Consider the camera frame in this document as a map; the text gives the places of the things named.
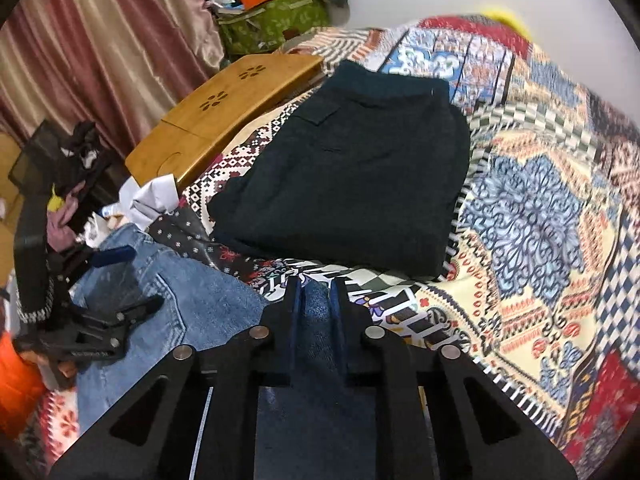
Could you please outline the orange sleeved forearm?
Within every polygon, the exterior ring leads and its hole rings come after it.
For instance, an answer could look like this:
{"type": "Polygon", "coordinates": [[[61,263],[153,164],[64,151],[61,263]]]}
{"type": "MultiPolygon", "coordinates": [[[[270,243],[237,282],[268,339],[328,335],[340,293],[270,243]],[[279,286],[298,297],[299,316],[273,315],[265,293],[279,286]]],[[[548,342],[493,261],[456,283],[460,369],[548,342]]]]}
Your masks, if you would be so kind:
{"type": "Polygon", "coordinates": [[[38,366],[23,361],[14,351],[10,334],[3,332],[0,358],[2,434],[10,439],[17,438],[46,391],[38,366]]]}

